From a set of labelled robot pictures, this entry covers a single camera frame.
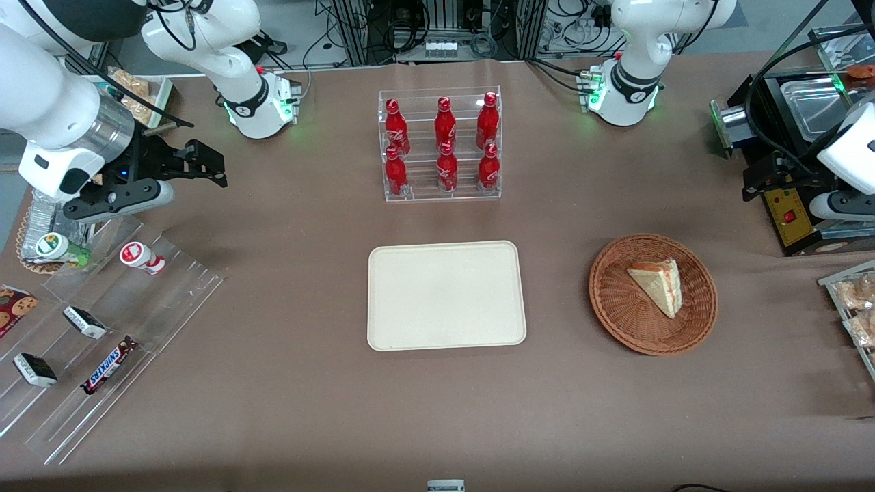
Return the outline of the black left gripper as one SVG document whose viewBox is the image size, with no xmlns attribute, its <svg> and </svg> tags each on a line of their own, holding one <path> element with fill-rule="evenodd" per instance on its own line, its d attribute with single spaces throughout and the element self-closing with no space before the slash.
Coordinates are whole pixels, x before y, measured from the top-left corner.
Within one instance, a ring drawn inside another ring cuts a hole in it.
<svg viewBox="0 0 875 492">
<path fill-rule="evenodd" d="M 742 200 L 750 202 L 781 184 L 796 183 L 802 200 L 813 200 L 820 194 L 833 191 L 833 174 L 820 162 L 818 153 L 806 152 L 796 159 L 796 164 L 792 159 L 779 158 L 776 154 L 748 159 L 748 166 L 742 172 Z"/>
</svg>

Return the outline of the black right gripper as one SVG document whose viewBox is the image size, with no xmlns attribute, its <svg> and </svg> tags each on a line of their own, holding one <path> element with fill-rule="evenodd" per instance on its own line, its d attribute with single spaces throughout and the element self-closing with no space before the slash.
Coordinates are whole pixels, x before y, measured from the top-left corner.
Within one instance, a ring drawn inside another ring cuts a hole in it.
<svg viewBox="0 0 875 492">
<path fill-rule="evenodd" d="M 147 178 L 172 180 L 183 177 L 210 180 L 219 187 L 228 186 L 224 156 L 199 140 L 190 140 L 179 150 L 169 146 L 160 136 L 135 132 L 124 156 L 125 183 Z"/>
</svg>

